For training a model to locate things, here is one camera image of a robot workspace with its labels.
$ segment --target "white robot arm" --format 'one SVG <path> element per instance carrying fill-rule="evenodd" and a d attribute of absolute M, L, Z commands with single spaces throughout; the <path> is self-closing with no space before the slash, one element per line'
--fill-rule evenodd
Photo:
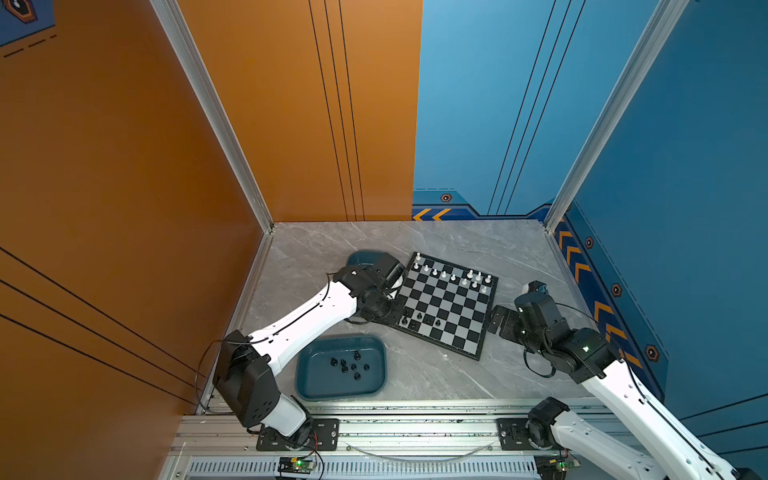
<path fill-rule="evenodd" d="M 394 290 L 405 267 L 386 253 L 372 265 L 345 266 L 302 306 L 248 336 L 239 331 L 224 340 L 214 385 L 243 426 L 263 424 L 286 440 L 305 445 L 311 417 L 283 395 L 274 376 L 336 323 L 356 313 L 385 325 L 396 324 L 404 307 Z M 502 309 L 499 336 L 523 345 L 566 372 L 600 399 L 649 451 L 645 455 L 589 425 L 567 405 L 549 398 L 528 414 L 531 441 L 539 448 L 573 450 L 620 480 L 759 480 L 742 475 L 696 438 L 635 378 L 620 353 L 592 329 L 571 329 L 542 283 Z"/>

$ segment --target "chessboard square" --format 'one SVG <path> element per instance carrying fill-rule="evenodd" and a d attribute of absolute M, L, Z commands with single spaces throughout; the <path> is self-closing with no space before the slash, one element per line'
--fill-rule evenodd
<path fill-rule="evenodd" d="M 465 343 L 466 343 L 466 340 L 464 340 L 463 338 L 459 336 L 454 336 L 453 342 L 451 342 L 451 345 L 453 345 L 457 349 L 463 349 Z"/>
<path fill-rule="evenodd" d="M 423 336 L 428 336 L 431 331 L 432 331 L 432 327 L 430 325 L 427 325 L 427 323 L 422 323 L 422 325 L 419 327 L 419 334 Z"/>
<path fill-rule="evenodd" d="M 467 332 L 467 340 L 469 340 L 470 342 L 477 343 L 480 341 L 480 334 L 477 332 L 473 332 L 472 330 L 469 330 Z"/>
<path fill-rule="evenodd" d="M 474 342 L 466 342 L 463 348 L 464 351 L 470 355 L 475 355 L 478 351 L 478 344 Z"/>

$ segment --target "yellow chevron arrow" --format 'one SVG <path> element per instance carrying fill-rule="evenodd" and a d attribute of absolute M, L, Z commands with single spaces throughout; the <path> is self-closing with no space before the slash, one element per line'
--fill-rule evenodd
<path fill-rule="evenodd" d="M 573 234 L 565 230 L 560 232 L 560 250 L 563 250 L 563 237 L 573 237 Z"/>
<path fill-rule="evenodd" d="M 568 252 L 568 256 L 565 259 L 565 262 L 568 264 L 568 266 L 571 266 L 571 253 L 581 253 L 581 250 L 578 249 L 578 247 L 568 247 L 565 249 L 565 251 Z"/>
<path fill-rule="evenodd" d="M 431 210 L 431 208 L 425 208 L 424 210 L 422 210 L 422 211 L 418 212 L 416 215 L 414 215 L 414 216 L 413 216 L 413 220 L 417 220 L 417 221 L 419 221 L 419 222 L 423 221 L 423 220 L 422 220 L 422 215 L 423 215 L 423 214 L 426 214 L 426 213 L 427 213 L 427 212 L 429 212 L 430 210 Z"/>
<path fill-rule="evenodd" d="M 440 217 L 441 217 L 443 214 L 446 214 L 446 213 L 448 213 L 449 211 L 451 211 L 451 209 L 450 209 L 450 208 L 446 208 L 445 210 L 443 210 L 443 211 L 442 211 L 442 212 L 440 212 L 439 214 L 437 214 L 437 215 L 435 215 L 434 217 L 432 217 L 432 219 L 433 219 L 433 220 L 437 220 L 438 222 L 442 222 L 442 218 L 440 218 Z"/>
<path fill-rule="evenodd" d="M 583 263 L 576 262 L 576 271 L 574 272 L 574 277 L 576 278 L 576 283 L 578 283 L 578 273 L 582 270 L 586 270 L 588 272 L 591 272 L 592 269 L 589 267 L 589 265 L 584 265 Z"/>

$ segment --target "black line stripe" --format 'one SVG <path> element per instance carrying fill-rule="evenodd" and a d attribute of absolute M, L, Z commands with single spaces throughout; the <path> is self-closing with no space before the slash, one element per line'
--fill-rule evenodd
<path fill-rule="evenodd" d="M 3 58 L 8 58 L 8 57 L 10 57 L 11 55 L 15 55 L 15 54 L 19 53 L 20 51 L 24 51 L 24 49 L 23 49 L 23 48 L 20 48 L 20 49 L 18 49 L 18 50 L 16 50 L 16 51 L 12 51 L 12 52 L 11 52 L 11 53 L 9 53 L 9 54 L 3 55 L 2 57 L 3 57 Z"/>
<path fill-rule="evenodd" d="M 716 412 L 717 410 L 727 409 L 728 407 L 740 405 L 742 403 L 752 402 L 753 400 L 762 399 L 762 398 L 767 397 L 767 396 L 768 396 L 768 393 L 764 393 L 762 395 L 754 396 L 754 397 L 751 397 L 751 398 L 748 398 L 748 399 L 739 400 L 738 402 L 729 403 L 728 405 L 723 405 L 723 406 L 717 407 L 715 409 L 709 409 L 709 410 L 704 410 L 703 412 L 694 413 L 693 415 L 689 415 L 687 417 L 683 417 L 680 420 L 683 421 L 683 420 L 692 419 L 693 417 L 698 417 L 699 415 L 704 415 L 706 413 Z"/>
<path fill-rule="evenodd" d="M 29 263 L 26 263 L 24 260 L 20 259 L 19 257 L 17 257 L 16 255 L 14 255 L 13 253 L 11 253 L 11 252 L 7 251 L 5 248 L 3 248 L 3 247 L 0 247 L 0 251 L 2 251 L 3 253 L 5 253 L 6 255 L 8 255 L 9 257 L 11 257 L 13 260 L 16 260 L 16 261 L 17 261 L 17 262 L 19 262 L 21 265 L 24 265 L 24 266 L 26 266 L 27 268 L 29 268 L 29 269 L 30 269 L 30 270 L 32 270 L 33 272 L 37 273 L 39 276 L 42 276 L 42 277 L 43 277 L 43 278 L 45 278 L 47 281 L 49 281 L 49 282 L 53 283 L 54 285 L 56 285 L 56 286 L 57 286 L 57 287 L 59 287 L 60 289 L 64 290 L 66 293 L 69 293 L 69 294 L 70 294 L 70 295 L 72 295 L 74 298 L 76 298 L 76 299 L 80 300 L 82 303 L 85 303 L 86 305 L 88 305 L 89 307 L 91 307 L 93 310 L 96 310 L 96 311 L 97 311 L 97 312 L 99 312 L 101 315 L 104 315 L 104 316 L 106 316 L 108 319 L 112 320 L 113 322 L 115 322 L 115 323 L 116 323 L 116 324 L 118 324 L 119 326 L 121 326 L 121 327 L 123 327 L 124 329 L 126 329 L 127 331 L 129 331 L 129 332 L 133 333 L 135 336 L 139 337 L 140 339 L 142 339 L 142 340 L 143 340 L 143 341 L 145 341 L 146 343 L 149 343 L 149 344 L 150 344 L 150 345 L 152 345 L 154 348 L 156 348 L 156 349 L 160 350 L 162 353 L 165 353 L 165 354 L 166 354 L 166 355 L 168 355 L 170 358 L 172 358 L 172 359 L 176 360 L 176 361 L 177 361 L 177 362 L 179 362 L 181 365 L 184 365 L 184 366 L 186 366 L 188 369 L 190 369 L 190 370 L 192 370 L 192 371 L 194 372 L 194 370 L 195 370 L 194 368 L 190 367 L 189 365 L 187 365 L 186 363 L 182 362 L 181 360 L 179 360 L 179 359 L 178 359 L 178 358 L 176 358 L 175 356 L 171 355 L 170 353 L 166 352 L 165 350 L 163 350 L 163 349 L 162 349 L 162 348 L 160 348 L 159 346 L 157 346 L 157 345 L 155 345 L 154 343 L 150 342 L 149 340 L 147 340 L 147 339 L 146 339 L 146 338 L 144 338 L 143 336 L 139 335 L 138 333 L 136 333 L 136 332 L 135 332 L 135 331 L 133 331 L 132 329 L 130 329 L 130 328 L 128 328 L 127 326 L 125 326 L 123 323 L 120 323 L 120 322 L 118 322 L 118 321 L 117 321 L 115 318 L 113 318 L 112 316 L 109 316 L 109 315 L 108 315 L 108 314 L 106 314 L 106 313 L 105 313 L 103 310 L 100 310 L 100 309 L 98 309 L 98 308 L 97 308 L 96 306 L 94 306 L 92 303 L 89 303 L 88 301 L 86 301 L 86 300 L 85 300 L 83 297 L 81 297 L 81 296 L 77 295 L 77 294 L 76 294 L 75 292 L 73 292 L 72 290 L 70 290 L 70 289 L 66 288 L 65 286 L 61 285 L 61 284 L 60 284 L 59 282 L 57 282 L 56 280 L 53 280 L 53 279 L 52 279 L 51 277 L 49 277 L 48 275 L 45 275 L 43 272 L 41 272 L 40 270 L 38 270 L 38 269 L 34 268 L 34 267 L 33 267 L 32 265 L 30 265 Z"/>
<path fill-rule="evenodd" d="M 704 433 L 702 435 L 696 435 L 696 436 L 697 437 L 706 437 L 708 435 L 716 435 L 718 433 L 732 432 L 733 430 L 745 429 L 747 427 L 754 427 L 756 425 L 763 425 L 765 423 L 768 423 L 768 420 L 763 420 L 762 422 L 747 423 L 746 425 L 739 425 L 737 427 L 731 427 L 729 429 L 717 430 L 716 432 L 709 432 L 709 433 Z"/>
<path fill-rule="evenodd" d="M 83 325 L 82 323 L 78 322 L 77 320 L 75 320 L 75 319 L 71 318 L 70 316 L 66 316 L 65 314 L 63 314 L 62 312 L 59 312 L 58 310 L 56 310 L 56 309 L 55 309 L 55 308 L 53 308 L 52 306 L 49 306 L 48 304 L 46 304 L 45 302 L 42 302 L 41 300 L 38 300 L 38 299 L 34 298 L 34 297 L 33 297 L 32 295 L 30 295 L 29 293 L 26 293 L 25 291 L 23 291 L 23 290 L 21 290 L 21 289 L 19 289 L 19 288 L 16 288 L 15 286 L 13 286 L 13 285 L 11 285 L 10 283 L 6 282 L 6 281 L 5 281 L 5 280 L 3 280 L 2 278 L 0 278 L 0 283 L 2 283 L 3 285 L 5 285 L 6 287 L 10 288 L 11 290 L 14 290 L 14 291 L 15 291 L 15 292 L 17 292 L 17 293 L 20 293 L 20 294 L 21 294 L 21 295 L 23 295 L 23 296 L 26 296 L 27 298 L 29 298 L 29 299 L 30 299 L 30 300 L 32 300 L 33 302 L 36 302 L 37 304 L 44 306 L 44 307 L 45 307 L 45 308 L 47 308 L 48 310 L 51 310 L 53 313 L 56 313 L 57 315 L 64 317 L 65 319 L 69 320 L 70 322 L 74 323 L 75 325 L 77 325 L 77 326 L 80 326 L 80 327 L 81 327 L 81 328 L 83 328 L 83 329 L 86 329 L 88 332 L 91 332 L 91 333 L 93 333 L 93 334 L 94 334 L 94 335 L 96 335 L 97 337 L 99 337 L 99 338 L 101 338 L 101 339 L 104 339 L 104 340 L 107 340 L 109 343 L 111 343 L 112 345 L 116 346 L 117 348 L 119 348 L 119 349 L 122 349 L 122 350 L 124 350 L 124 351 L 126 351 L 126 352 L 130 353 L 131 355 L 135 356 L 135 357 L 136 357 L 136 358 L 138 358 L 138 359 L 144 360 L 146 363 L 149 363 L 149 364 L 150 364 L 150 365 L 152 365 L 153 367 L 155 367 L 155 368 L 157 368 L 157 369 L 160 369 L 160 370 L 162 370 L 163 372 L 166 372 L 168 375 L 170 375 L 170 376 L 174 377 L 175 379 L 179 379 L 180 381 L 182 381 L 182 382 L 186 383 L 187 385 L 189 385 L 190 387 L 194 388 L 194 385 L 192 385 L 191 383 L 189 383 L 187 380 L 184 380 L 184 379 L 182 379 L 181 377 L 179 377 L 179 376 L 176 376 L 176 375 L 174 375 L 174 374 L 173 374 L 173 373 L 171 373 L 171 372 L 168 372 L 166 369 L 164 369 L 163 367 L 161 367 L 161 366 L 159 366 L 159 365 L 155 365 L 154 363 L 152 363 L 152 362 L 150 362 L 149 360 L 145 359 L 143 356 L 141 356 L 141 355 L 138 355 L 137 353 L 134 353 L 134 352 L 132 352 L 131 350 L 129 350 L 129 349 L 127 349 L 127 348 L 125 348 L 124 346 L 120 345 L 119 343 L 116 343 L 116 342 L 114 342 L 114 341 L 110 340 L 109 338 L 107 338 L 106 336 L 104 336 L 104 335 L 101 335 L 99 332 L 96 332 L 95 330 L 88 328 L 87 326 L 85 326 L 85 325 Z"/>
<path fill-rule="evenodd" d="M 333 134 L 333 122 L 331 121 L 331 106 L 328 103 L 328 91 L 326 90 L 326 78 L 323 75 L 323 62 L 320 60 L 320 45 L 317 43 L 317 29 L 315 28 L 315 16 L 312 14 L 312 0 L 306 0 L 306 3 L 310 6 L 310 18 L 312 19 L 312 31 L 315 34 L 315 47 L 317 48 L 317 63 L 320 65 L 320 78 L 323 80 L 323 93 L 326 96 L 326 108 L 328 109 L 328 124 L 331 127 L 331 140 L 333 141 L 333 154 L 336 155 L 336 169 L 339 171 L 339 187 L 341 188 L 341 199 L 344 202 L 344 214 L 346 215 L 346 221 L 349 221 L 349 213 L 346 209 L 346 196 L 344 195 L 344 183 L 341 181 L 341 166 L 339 165 L 339 154 L 336 152 L 336 136 Z"/>
<path fill-rule="evenodd" d="M 352 212 L 357 221 L 357 202 L 355 202 L 355 189 L 352 186 L 352 168 L 349 165 L 349 149 L 346 147 L 346 130 L 344 128 L 344 112 L 341 110 L 341 94 L 339 93 L 339 76 L 336 74 L 336 56 L 333 53 L 333 40 L 331 39 L 331 21 L 328 19 L 328 3 L 323 0 L 326 8 L 326 24 L 328 25 L 328 42 L 331 45 L 331 62 L 333 63 L 333 79 L 336 81 L 336 98 L 339 100 L 339 118 L 341 118 L 341 136 L 344 139 L 344 154 L 346 155 L 346 173 L 349 175 L 349 191 L 352 193 Z"/>
<path fill-rule="evenodd" d="M 762 449 L 768 449 L 768 445 L 761 445 L 759 447 L 751 447 L 748 449 L 730 450 L 729 452 L 720 452 L 718 453 L 718 455 L 728 455 L 729 453 L 739 453 L 739 452 L 752 452 L 753 450 L 762 450 Z"/>
<path fill-rule="evenodd" d="M 174 397 L 176 397 L 176 398 L 177 398 L 177 399 L 179 399 L 179 400 L 184 400 L 186 403 L 189 403 L 189 404 L 190 404 L 190 405 L 192 405 L 192 406 L 197 406 L 197 405 L 195 404 L 195 402 L 190 402 L 189 400 L 187 400 L 187 399 L 184 399 L 184 398 L 182 398 L 182 397 L 180 397 L 180 396 L 176 395 L 175 393 L 171 393 L 171 392 L 168 392 L 166 389 L 164 389 L 164 388 L 162 388 L 162 387 L 159 387 L 159 386 L 157 386 L 157 385 L 155 385 L 155 384 L 153 384 L 153 383 L 149 383 L 147 380 L 144 380 L 144 379 L 140 379 L 139 377 L 137 377 L 136 375 L 133 375 L 132 373 L 128 373 L 128 372 L 126 372 L 126 371 L 125 371 L 125 370 L 123 370 L 123 369 L 119 369 L 118 367 L 116 367 L 116 366 L 114 366 L 114 365 L 111 365 L 111 364 L 109 364 L 109 363 L 106 363 L 104 360 L 100 360 L 100 359 L 96 358 L 95 356 L 93 356 L 93 355 L 89 355 L 89 354 L 87 354 L 86 352 L 83 352 L 82 350 L 79 350 L 79 349 L 76 349 L 76 348 L 74 348 L 73 346 L 69 346 L 69 345 L 67 345 L 66 343 L 64 343 L 64 342 L 62 342 L 62 341 L 60 341 L 60 340 L 56 340 L 56 339 L 55 339 L 55 338 L 53 338 L 52 336 L 48 336 L 48 335 L 45 335 L 43 332 L 40 332 L 40 331 L 38 331 L 38 330 L 35 330 L 35 329 L 33 329 L 32 327 L 30 327 L 30 326 L 26 326 L 24 323 L 18 322 L 18 321 L 16 321 L 16 320 L 12 319 L 10 316 L 7 316 L 7 315 L 3 315 L 2 313 L 0 313 L 0 318 L 4 318 L 4 319 L 8 320 L 8 321 L 9 321 L 9 322 L 11 322 L 11 323 L 15 323 L 16 325 L 18 325 L 18 326 L 20 326 L 20 327 L 22 327 L 22 328 L 25 328 L 25 329 L 27 329 L 27 330 L 29 330 L 30 332 L 33 332 L 33 333 L 37 333 L 39 336 L 42 336 L 42 337 L 44 337 L 44 338 L 46 338 L 46 339 L 49 339 L 49 340 L 51 340 L 52 342 L 55 342 L 55 343 L 58 343 L 58 344 L 59 344 L 59 345 L 61 345 L 61 346 L 67 347 L 68 349 L 70 349 L 70 350 L 72 350 L 72 351 L 74 351 L 74 352 L 77 352 L 77 353 L 79 353 L 79 354 L 81 354 L 81 355 L 83 355 L 83 356 L 87 356 L 89 359 L 91 359 L 91 360 L 95 360 L 96 362 L 99 362 L 101 365 L 106 365 L 106 366 L 108 366 L 109 368 L 111 368 L 111 369 L 113 369 L 113 370 L 117 370 L 117 371 L 118 371 L 118 372 L 120 372 L 120 373 L 124 373 L 125 375 L 127 375 L 127 376 L 130 376 L 132 379 L 136 379 L 136 380 L 138 380 L 139 382 L 145 383 L 145 384 L 149 385 L 149 386 L 150 386 L 150 387 L 152 387 L 152 388 L 158 389 L 158 390 L 160 390 L 161 392 L 165 392 L 165 393 L 167 393 L 168 395 L 174 396 Z"/>
<path fill-rule="evenodd" d="M 571 40 L 574 37 L 574 32 L 576 31 L 576 25 L 578 25 L 578 21 L 581 18 L 581 13 L 584 11 L 584 5 L 587 4 L 587 0 L 584 0 L 584 3 L 581 4 L 581 10 L 578 11 L 578 17 L 576 17 L 576 22 L 574 23 L 574 29 L 571 30 L 571 37 L 568 38 L 568 43 L 565 44 L 565 51 L 563 51 L 563 56 L 560 58 L 560 64 L 558 65 L 558 71 L 554 74 L 554 80 L 552 81 L 552 85 L 549 88 L 549 93 L 547 94 L 547 101 L 544 102 L 544 107 L 541 109 L 541 115 L 539 115 L 538 123 L 536 124 L 536 129 L 533 131 L 533 135 L 531 136 L 531 142 L 528 144 L 528 149 L 525 151 L 525 156 L 523 157 L 523 163 L 520 165 L 520 171 L 518 172 L 518 177 L 515 180 L 515 186 L 512 188 L 512 193 L 509 194 L 509 200 L 507 200 L 507 207 L 504 209 L 504 214 L 507 213 L 507 210 L 509 210 L 509 204 L 512 202 L 512 196 L 515 195 L 515 190 L 518 188 L 518 182 L 520 181 L 520 176 L 523 173 L 523 168 L 525 168 L 525 161 L 528 159 L 528 154 L 531 153 L 531 146 L 533 145 L 533 140 L 536 138 L 536 133 L 538 132 L 538 126 L 541 125 L 541 119 L 544 117 L 544 112 L 547 110 L 547 104 L 549 104 L 549 97 L 552 95 L 552 90 L 554 90 L 554 84 L 558 81 L 558 75 L 560 74 L 560 68 L 563 66 L 563 61 L 565 60 L 565 55 L 568 53 L 568 47 L 571 46 Z"/>
<path fill-rule="evenodd" d="M 349 81 L 349 60 L 346 57 L 346 37 L 344 36 L 344 17 L 341 13 L 341 0 L 339 0 L 339 19 L 341 20 L 341 40 L 344 44 L 344 64 L 346 66 L 346 86 L 349 88 L 349 111 L 352 113 L 352 135 L 355 139 L 355 162 L 357 163 L 357 181 L 360 185 L 360 206 L 362 219 L 366 219 L 366 202 L 362 195 L 362 175 L 360 174 L 360 156 L 357 152 L 357 130 L 355 129 L 355 110 L 352 107 L 352 83 Z"/>
<path fill-rule="evenodd" d="M 491 214 L 491 208 L 493 207 L 493 199 L 496 197 L 496 190 L 498 190 L 498 183 L 502 181 L 502 173 L 504 172 L 504 165 L 507 163 L 509 148 L 512 145 L 512 138 L 515 137 L 515 131 L 518 129 L 518 122 L 520 121 L 520 113 L 523 111 L 523 105 L 525 104 L 525 97 L 528 96 L 528 88 L 531 86 L 531 79 L 533 78 L 533 72 L 534 70 L 536 70 L 536 64 L 538 63 L 538 56 L 541 53 L 541 46 L 544 45 L 544 38 L 547 36 L 547 30 L 549 29 L 549 21 L 552 20 L 552 12 L 554 12 L 555 3 L 557 3 L 557 0 L 554 0 L 554 2 L 552 2 L 552 8 L 549 11 L 549 18 L 547 18 L 547 24 L 544 27 L 544 33 L 541 34 L 541 42 L 539 42 L 538 44 L 538 51 L 536 51 L 536 59 L 533 61 L 533 67 L 531 67 L 531 74 L 528 76 L 528 84 L 525 85 L 525 93 L 523 94 L 523 99 L 520 102 L 520 108 L 518 109 L 518 116 L 515 119 L 515 126 L 512 128 L 512 135 L 509 136 L 509 143 L 507 144 L 507 152 L 504 154 L 502 167 L 498 170 L 498 178 L 496 179 L 496 186 L 493 188 L 493 195 L 491 195 L 491 203 L 488 205 L 487 215 Z"/>
<path fill-rule="evenodd" d="M 541 87 L 544 86 L 544 80 L 547 78 L 547 72 L 549 71 L 549 64 L 552 62 L 552 56 L 554 55 L 554 50 L 558 47 L 558 40 L 560 40 L 560 34 L 563 31 L 563 25 L 565 25 L 565 19 L 568 17 L 568 11 L 571 9 L 571 3 L 573 0 L 568 0 L 568 7 L 565 9 L 565 15 L 563 15 L 563 21 L 560 22 L 560 28 L 558 29 L 558 36 L 554 38 L 554 44 L 552 45 L 552 51 L 549 54 L 549 60 L 547 60 L 547 66 L 544 69 L 544 74 L 541 76 L 541 83 L 538 85 L 538 91 L 536 91 L 536 98 L 533 100 L 533 106 L 531 107 L 531 113 L 528 115 L 528 121 L 525 122 L 525 129 L 523 130 L 523 135 L 520 136 L 520 143 L 518 144 L 518 151 L 515 153 L 515 160 L 512 161 L 512 168 L 509 169 L 509 175 L 507 176 L 507 182 L 504 184 L 504 190 L 502 191 L 502 196 L 498 201 L 498 207 L 496 208 L 496 214 L 498 215 L 498 212 L 502 209 L 502 201 L 504 201 L 504 194 L 507 193 L 507 187 L 509 186 L 509 181 L 512 178 L 512 172 L 515 171 L 515 164 L 518 163 L 518 155 L 520 154 L 520 148 L 523 145 L 523 140 L 525 139 L 525 134 L 528 133 L 528 126 L 531 123 L 531 117 L 533 117 L 533 111 L 536 109 L 536 103 L 538 102 L 538 96 L 541 93 Z"/>

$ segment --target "wire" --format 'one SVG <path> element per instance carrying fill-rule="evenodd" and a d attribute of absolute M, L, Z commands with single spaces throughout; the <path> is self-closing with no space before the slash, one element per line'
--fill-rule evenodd
<path fill-rule="evenodd" d="M 549 374 L 548 374 L 548 375 L 542 375 L 541 373 L 537 372 L 536 370 L 533 370 L 533 369 L 531 368 L 531 366 L 530 366 L 530 365 L 528 365 L 528 352 L 531 352 L 531 353 L 535 353 L 535 352 L 533 352 L 532 350 L 529 350 L 529 349 L 527 349 L 527 348 L 526 348 L 526 349 L 524 349 L 524 350 L 523 350 L 523 362 L 525 362 L 525 366 L 527 366 L 527 367 L 528 367 L 528 369 L 529 369 L 529 370 L 531 370 L 533 373 L 535 373 L 536 375 L 540 376 L 540 377 L 541 377 L 541 378 L 543 378 L 543 379 L 550 379 L 550 378 L 552 378 L 552 377 L 555 375 L 555 373 L 557 373 L 557 372 L 558 372 L 558 370 L 557 370 L 557 369 L 556 369 L 554 366 L 552 366 L 552 371 L 551 371 L 551 372 L 549 372 Z"/>
<path fill-rule="evenodd" d="M 581 310 L 579 310 L 578 308 L 574 308 L 573 306 L 570 306 L 570 305 L 566 305 L 565 303 L 559 303 L 559 302 L 555 302 L 554 304 L 555 304 L 555 305 L 559 305 L 559 306 L 564 306 L 565 308 L 569 308 L 569 309 L 571 309 L 571 310 L 574 310 L 574 311 L 576 311 L 576 312 L 579 312 L 581 315 L 584 315 L 584 316 L 586 316 L 588 319 L 592 320 L 593 322 L 595 322 L 595 323 L 598 323 L 598 321 L 597 321 L 597 320 L 595 320 L 594 318 L 592 318 L 592 315 L 589 315 L 588 313 L 584 313 L 584 312 L 582 312 Z"/>
<path fill-rule="evenodd" d="M 707 465 L 709 465 L 711 472 L 715 472 L 717 474 L 717 476 L 720 477 L 720 480 L 725 480 L 723 478 L 723 476 L 720 474 L 720 472 L 717 471 L 715 466 L 712 465 L 712 462 L 707 460 L 707 458 L 705 458 L 704 455 L 701 452 L 699 452 L 696 449 L 696 447 L 694 447 L 694 444 L 689 442 L 688 439 L 685 438 L 685 436 L 682 433 L 680 433 L 680 430 L 678 430 L 677 427 L 672 425 L 672 422 L 670 422 L 669 419 L 667 417 L 665 417 L 664 414 L 661 413 L 659 411 L 659 409 L 657 409 L 656 406 L 653 403 L 648 401 L 648 398 L 646 398 L 646 396 L 643 393 L 643 391 L 640 390 L 640 386 L 637 384 L 637 381 L 634 379 L 634 372 L 632 372 L 632 368 L 629 366 L 629 362 L 624 362 L 624 363 L 627 364 L 627 371 L 629 372 L 629 376 L 632 379 L 632 383 L 634 384 L 634 388 L 637 389 L 637 392 L 640 393 L 640 396 L 643 397 L 643 400 L 645 400 L 645 402 L 667 423 L 667 425 L 672 427 L 672 429 L 675 431 L 675 433 L 677 433 L 680 436 L 680 438 L 682 438 L 688 444 L 688 446 L 691 447 L 693 449 L 693 451 L 696 452 L 697 455 L 699 455 L 699 458 L 704 460 L 707 463 Z"/>

